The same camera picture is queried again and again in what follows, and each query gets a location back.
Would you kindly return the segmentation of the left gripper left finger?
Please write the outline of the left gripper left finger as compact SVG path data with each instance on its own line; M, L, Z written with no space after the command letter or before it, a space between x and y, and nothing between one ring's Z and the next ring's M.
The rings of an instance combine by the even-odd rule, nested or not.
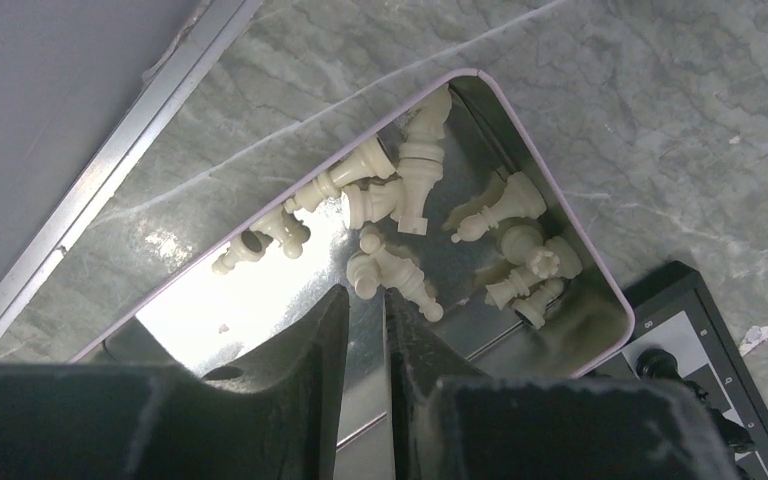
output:
M349 316L336 285L214 381L176 364L0 364L0 479L329 479Z

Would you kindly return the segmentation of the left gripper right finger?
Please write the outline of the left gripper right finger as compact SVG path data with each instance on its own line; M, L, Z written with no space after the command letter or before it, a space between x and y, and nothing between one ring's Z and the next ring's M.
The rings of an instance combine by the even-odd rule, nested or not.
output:
M738 479L683 384L497 378L388 290L385 347L398 479Z

